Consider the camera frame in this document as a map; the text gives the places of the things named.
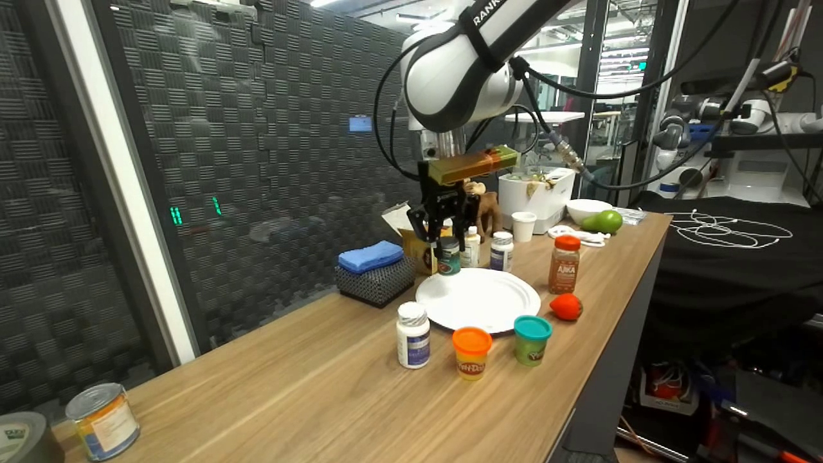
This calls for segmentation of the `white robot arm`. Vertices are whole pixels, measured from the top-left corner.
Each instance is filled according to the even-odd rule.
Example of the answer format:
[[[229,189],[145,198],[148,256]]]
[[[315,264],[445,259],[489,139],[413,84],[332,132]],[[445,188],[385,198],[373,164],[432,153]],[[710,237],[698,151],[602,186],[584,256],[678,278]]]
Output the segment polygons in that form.
[[[567,0],[472,0],[451,24],[404,43],[400,96],[412,121],[432,133],[507,114],[522,92],[526,62],[517,52]],[[432,153],[417,162],[422,202],[408,211],[413,233],[427,244],[424,264],[436,273],[446,255],[442,222],[451,222],[451,244],[464,249],[464,228],[477,205],[468,180],[517,162],[509,146],[477,153]]]

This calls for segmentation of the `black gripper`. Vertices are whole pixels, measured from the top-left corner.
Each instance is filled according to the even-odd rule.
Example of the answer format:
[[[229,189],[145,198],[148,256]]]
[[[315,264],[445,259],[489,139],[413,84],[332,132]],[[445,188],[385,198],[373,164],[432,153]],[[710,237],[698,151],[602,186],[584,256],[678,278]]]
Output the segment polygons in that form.
[[[417,164],[417,177],[418,177],[418,189],[422,189],[422,201],[417,205],[408,205],[406,218],[412,223],[413,237],[430,247],[432,237],[440,233],[442,222],[449,218],[449,256],[451,262],[457,262],[459,268],[468,268],[468,256],[464,256],[464,228],[469,227],[469,215],[468,215],[468,195],[462,189],[459,180],[455,186],[440,186],[430,177],[430,162],[418,162]]]

